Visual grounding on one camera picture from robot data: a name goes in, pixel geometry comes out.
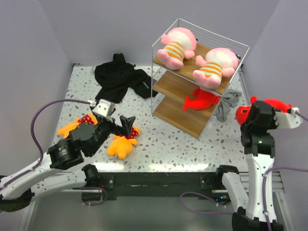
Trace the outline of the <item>red shark plush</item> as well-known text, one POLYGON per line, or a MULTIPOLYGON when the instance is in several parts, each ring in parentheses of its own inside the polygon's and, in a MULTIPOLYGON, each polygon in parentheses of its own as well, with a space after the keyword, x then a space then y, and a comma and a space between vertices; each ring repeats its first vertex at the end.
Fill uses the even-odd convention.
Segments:
MULTIPOLYGON (((285 113, 287 113, 288 110, 292 108, 291 104, 286 104, 283 101, 278 100, 278 99, 263 99, 262 101, 271 105, 275 110, 280 110, 285 113)), ((246 121, 250 108, 251 106, 240 106, 236 110, 235 118, 239 125, 242 125, 246 121)))

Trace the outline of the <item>red whale plush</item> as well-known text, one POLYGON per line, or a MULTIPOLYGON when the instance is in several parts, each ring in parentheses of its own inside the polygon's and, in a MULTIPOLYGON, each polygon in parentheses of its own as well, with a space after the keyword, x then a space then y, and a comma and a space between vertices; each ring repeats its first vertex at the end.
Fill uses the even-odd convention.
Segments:
POLYGON ((194 99, 190 99, 188 95, 186 96, 182 108, 183 111, 186 111, 187 109, 202 111, 209 108, 213 104, 218 104, 220 101, 219 96, 200 88, 195 89, 192 92, 192 95, 195 97, 194 99))

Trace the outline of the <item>pink striped plush doll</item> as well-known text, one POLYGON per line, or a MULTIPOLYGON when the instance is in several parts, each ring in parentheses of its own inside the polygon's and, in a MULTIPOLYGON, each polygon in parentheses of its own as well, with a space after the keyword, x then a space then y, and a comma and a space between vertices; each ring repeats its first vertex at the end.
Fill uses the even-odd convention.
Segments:
POLYGON ((203 58, 196 56, 195 63, 199 67, 192 77, 202 89, 216 89, 221 85, 223 77, 232 77, 241 61, 241 56, 228 48, 211 49, 203 58))
POLYGON ((170 70, 179 70, 184 60, 195 56, 197 39, 193 32, 184 27, 176 27, 161 36, 162 49, 157 51, 158 60, 170 70))

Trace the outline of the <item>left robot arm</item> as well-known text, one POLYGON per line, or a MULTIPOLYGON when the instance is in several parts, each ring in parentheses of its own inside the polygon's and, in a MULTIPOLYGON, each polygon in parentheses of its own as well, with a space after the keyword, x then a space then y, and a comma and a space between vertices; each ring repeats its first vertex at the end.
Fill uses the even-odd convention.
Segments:
POLYGON ((99 189, 101 179, 95 165, 67 170, 93 157, 111 134, 129 135, 135 117, 120 116, 121 126, 115 120, 103 118, 97 125, 81 123, 59 140, 34 164, 0 180, 0 210, 15 212, 45 195, 66 189, 99 189))

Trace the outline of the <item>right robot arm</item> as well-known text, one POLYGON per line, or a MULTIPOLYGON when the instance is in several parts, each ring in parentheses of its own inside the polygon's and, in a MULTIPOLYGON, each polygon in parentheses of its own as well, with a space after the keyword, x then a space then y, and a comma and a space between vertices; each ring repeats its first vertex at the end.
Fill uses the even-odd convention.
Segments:
POLYGON ((277 221, 272 195, 275 141, 268 130, 276 129, 275 110, 263 101, 252 103, 247 119, 241 124, 241 143, 248 165, 248 190, 244 189, 235 166, 220 165, 215 185, 226 189, 233 206, 234 231, 282 231, 277 221))

